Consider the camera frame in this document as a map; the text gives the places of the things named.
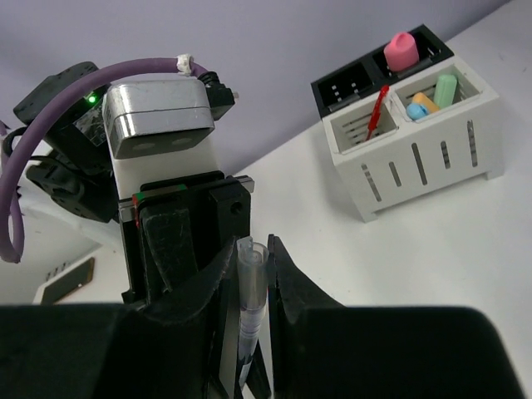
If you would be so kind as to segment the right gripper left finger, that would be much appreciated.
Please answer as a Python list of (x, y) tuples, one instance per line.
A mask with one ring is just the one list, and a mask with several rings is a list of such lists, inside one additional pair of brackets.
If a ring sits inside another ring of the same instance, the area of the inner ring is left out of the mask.
[(237, 250), (160, 300), (4, 306), (4, 398), (231, 398), (237, 368)]

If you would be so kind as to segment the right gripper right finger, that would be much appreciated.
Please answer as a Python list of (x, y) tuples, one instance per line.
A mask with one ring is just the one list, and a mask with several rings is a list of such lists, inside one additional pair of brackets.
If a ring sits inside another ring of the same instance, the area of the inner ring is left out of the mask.
[(499, 333), (468, 307), (348, 307), (268, 237), (277, 398), (521, 398)]

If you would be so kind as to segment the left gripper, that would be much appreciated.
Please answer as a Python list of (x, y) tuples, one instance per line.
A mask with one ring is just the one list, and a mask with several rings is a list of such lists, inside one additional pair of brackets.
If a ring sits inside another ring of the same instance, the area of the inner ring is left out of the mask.
[(250, 234), (254, 180), (216, 170), (143, 184), (119, 203), (126, 304), (150, 304)]

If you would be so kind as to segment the clear pen cap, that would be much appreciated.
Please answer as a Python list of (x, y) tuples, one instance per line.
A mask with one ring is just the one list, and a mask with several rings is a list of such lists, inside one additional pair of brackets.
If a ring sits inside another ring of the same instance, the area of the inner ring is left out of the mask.
[(245, 310), (258, 311), (265, 306), (267, 299), (269, 251), (251, 236), (239, 239), (237, 250), (240, 306)]

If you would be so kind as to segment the red gel pen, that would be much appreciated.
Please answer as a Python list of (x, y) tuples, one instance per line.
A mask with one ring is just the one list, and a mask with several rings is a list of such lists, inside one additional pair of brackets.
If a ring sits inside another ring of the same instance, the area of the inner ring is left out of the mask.
[(374, 107), (372, 109), (372, 114), (367, 125), (367, 134), (365, 141), (369, 141), (372, 138), (373, 132), (377, 128), (378, 122), (381, 117), (382, 103), (385, 101), (389, 90), (389, 85), (384, 85), (379, 91), (379, 95), (377, 97), (377, 100), (375, 101)]

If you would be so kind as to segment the blue highlighter marker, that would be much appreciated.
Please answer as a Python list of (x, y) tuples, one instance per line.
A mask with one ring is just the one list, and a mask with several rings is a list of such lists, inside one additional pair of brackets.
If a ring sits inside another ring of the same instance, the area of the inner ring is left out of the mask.
[(431, 113), (424, 105), (412, 102), (406, 107), (406, 114), (411, 120), (419, 121)]

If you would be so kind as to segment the green highlighter marker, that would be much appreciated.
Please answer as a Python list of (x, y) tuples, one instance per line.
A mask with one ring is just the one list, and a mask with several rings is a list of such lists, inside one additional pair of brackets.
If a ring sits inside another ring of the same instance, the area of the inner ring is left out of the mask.
[(457, 82), (456, 76), (452, 74), (438, 76), (433, 101), (439, 108), (447, 108), (453, 104)]

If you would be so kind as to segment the purple gel pen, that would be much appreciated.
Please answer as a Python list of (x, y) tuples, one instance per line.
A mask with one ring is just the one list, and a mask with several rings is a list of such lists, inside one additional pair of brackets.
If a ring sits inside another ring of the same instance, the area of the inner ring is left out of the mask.
[(240, 311), (238, 359), (240, 365), (239, 386), (241, 388), (244, 387), (249, 374), (265, 313), (266, 307)]

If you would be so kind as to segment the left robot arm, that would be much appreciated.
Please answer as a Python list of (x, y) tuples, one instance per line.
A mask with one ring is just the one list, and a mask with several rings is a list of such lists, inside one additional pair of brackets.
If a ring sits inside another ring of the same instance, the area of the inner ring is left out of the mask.
[(124, 303), (172, 292), (250, 233), (254, 183), (226, 175), (210, 139), (235, 98), (189, 55), (47, 77), (15, 107), (22, 127), (1, 147), (2, 260), (22, 259), (26, 178), (67, 212), (119, 226)]

